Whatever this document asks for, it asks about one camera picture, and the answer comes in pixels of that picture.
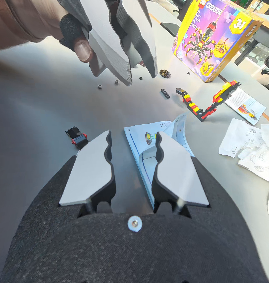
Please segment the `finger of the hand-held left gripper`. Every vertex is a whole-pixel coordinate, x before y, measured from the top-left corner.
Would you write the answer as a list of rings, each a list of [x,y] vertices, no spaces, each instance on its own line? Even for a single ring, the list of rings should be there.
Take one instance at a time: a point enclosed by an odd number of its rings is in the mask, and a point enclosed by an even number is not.
[[[155,39],[152,22],[145,1],[122,0],[117,10],[117,21],[126,36],[123,50],[133,68],[143,62],[152,78],[158,74]]]
[[[111,24],[111,12],[104,0],[80,1],[91,25],[88,42],[94,51],[90,69],[98,77],[108,69],[126,86],[132,84],[129,58],[123,51],[121,40]]]

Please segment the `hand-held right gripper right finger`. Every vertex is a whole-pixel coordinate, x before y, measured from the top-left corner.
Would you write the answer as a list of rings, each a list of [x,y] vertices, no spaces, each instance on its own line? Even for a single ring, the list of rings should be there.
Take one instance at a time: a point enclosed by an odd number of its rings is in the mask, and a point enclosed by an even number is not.
[[[169,203],[175,214],[180,214],[185,205],[208,207],[210,203],[187,150],[165,132],[157,132],[155,146],[153,212],[158,213],[162,203]]]

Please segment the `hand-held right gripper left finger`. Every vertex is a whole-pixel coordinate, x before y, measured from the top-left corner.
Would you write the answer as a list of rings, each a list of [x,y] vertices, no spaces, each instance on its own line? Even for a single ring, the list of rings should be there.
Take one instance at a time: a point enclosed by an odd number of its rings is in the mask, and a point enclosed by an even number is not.
[[[107,130],[78,152],[60,206],[84,205],[87,213],[113,213],[116,182],[111,147],[111,131]]]

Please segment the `blue instruction booklet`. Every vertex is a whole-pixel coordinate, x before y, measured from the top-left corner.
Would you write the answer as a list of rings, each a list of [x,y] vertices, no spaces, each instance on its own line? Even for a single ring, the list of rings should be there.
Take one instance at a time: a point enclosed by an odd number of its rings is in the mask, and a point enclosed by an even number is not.
[[[182,145],[186,151],[194,157],[185,136],[185,122],[188,113],[181,114],[172,121],[160,121],[143,125],[124,127],[126,138],[129,142],[139,172],[143,179],[150,203],[154,208],[154,196],[152,194],[152,180],[154,176],[156,160],[157,132],[165,132],[169,137]]]

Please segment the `small black brick assembly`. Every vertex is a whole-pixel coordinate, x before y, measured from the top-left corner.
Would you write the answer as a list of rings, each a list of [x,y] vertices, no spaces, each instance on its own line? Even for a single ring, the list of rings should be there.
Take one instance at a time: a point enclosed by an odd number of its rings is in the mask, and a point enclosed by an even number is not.
[[[82,133],[75,126],[65,131],[65,133],[70,137],[72,144],[74,144],[79,150],[81,150],[89,143],[89,141],[87,140],[87,135],[85,133]]]

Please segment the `person's left forearm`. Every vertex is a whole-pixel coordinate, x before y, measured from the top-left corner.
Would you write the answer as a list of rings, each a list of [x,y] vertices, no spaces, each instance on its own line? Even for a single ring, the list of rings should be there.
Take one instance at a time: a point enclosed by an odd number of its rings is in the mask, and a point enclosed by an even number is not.
[[[43,39],[35,37],[26,29],[7,1],[0,1],[0,50],[27,42],[38,43]]]

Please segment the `black flat pad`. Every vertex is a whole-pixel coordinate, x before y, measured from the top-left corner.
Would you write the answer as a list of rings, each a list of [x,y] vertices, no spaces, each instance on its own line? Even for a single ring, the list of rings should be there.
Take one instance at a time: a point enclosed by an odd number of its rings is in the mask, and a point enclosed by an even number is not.
[[[161,22],[160,25],[167,30],[173,37],[176,37],[176,35],[178,34],[179,28],[180,26],[178,26],[175,23],[165,23],[165,22]]]

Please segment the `torn white paper piece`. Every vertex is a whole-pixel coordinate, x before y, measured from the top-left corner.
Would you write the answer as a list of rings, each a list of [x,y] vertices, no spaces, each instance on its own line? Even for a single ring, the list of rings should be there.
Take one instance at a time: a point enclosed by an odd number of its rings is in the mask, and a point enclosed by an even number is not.
[[[254,149],[264,143],[261,130],[246,122],[232,118],[218,153],[235,158],[243,149]]]

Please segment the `red yellow black brick model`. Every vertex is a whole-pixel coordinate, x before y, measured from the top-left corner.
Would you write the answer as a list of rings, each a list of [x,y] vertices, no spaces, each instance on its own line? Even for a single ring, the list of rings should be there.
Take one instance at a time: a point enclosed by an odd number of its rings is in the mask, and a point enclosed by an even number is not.
[[[213,96],[212,104],[206,110],[199,108],[185,90],[176,88],[176,93],[182,96],[182,101],[186,104],[189,111],[193,113],[199,121],[203,122],[209,115],[213,114],[217,110],[219,105],[223,104],[228,98],[230,98],[232,93],[235,92],[240,85],[241,83],[236,80],[226,82],[222,86],[222,89]]]

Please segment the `colourful brick set box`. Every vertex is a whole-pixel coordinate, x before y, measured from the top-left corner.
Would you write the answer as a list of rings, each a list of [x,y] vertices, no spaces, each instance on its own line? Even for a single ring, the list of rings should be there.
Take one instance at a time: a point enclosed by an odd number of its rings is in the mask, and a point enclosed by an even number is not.
[[[263,21],[232,1],[192,1],[173,42],[172,52],[203,82],[211,82]]]

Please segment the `torn white paper bag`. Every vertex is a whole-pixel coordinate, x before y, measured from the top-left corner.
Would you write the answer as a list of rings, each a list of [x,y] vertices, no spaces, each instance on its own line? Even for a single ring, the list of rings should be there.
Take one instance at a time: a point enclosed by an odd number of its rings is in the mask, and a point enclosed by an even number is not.
[[[269,182],[269,124],[261,125],[259,145],[244,148],[238,165]]]

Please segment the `white blue printed leaflet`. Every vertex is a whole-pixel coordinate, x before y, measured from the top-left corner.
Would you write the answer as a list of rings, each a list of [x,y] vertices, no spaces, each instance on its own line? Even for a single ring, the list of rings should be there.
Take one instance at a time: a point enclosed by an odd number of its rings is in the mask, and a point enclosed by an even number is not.
[[[256,125],[266,107],[238,87],[224,102],[251,125]]]

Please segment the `wood edged grey table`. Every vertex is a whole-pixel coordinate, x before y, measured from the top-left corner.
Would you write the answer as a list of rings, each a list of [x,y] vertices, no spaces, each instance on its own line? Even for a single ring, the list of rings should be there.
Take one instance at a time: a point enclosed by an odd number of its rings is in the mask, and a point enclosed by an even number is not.
[[[260,14],[257,12],[254,12],[254,14],[261,17],[264,21],[257,32],[252,36],[252,39],[249,39],[244,45],[244,51],[234,62],[236,65],[239,65],[244,60],[244,58],[246,58],[249,53],[253,51],[258,43],[263,44],[265,47],[269,48],[269,15]]]

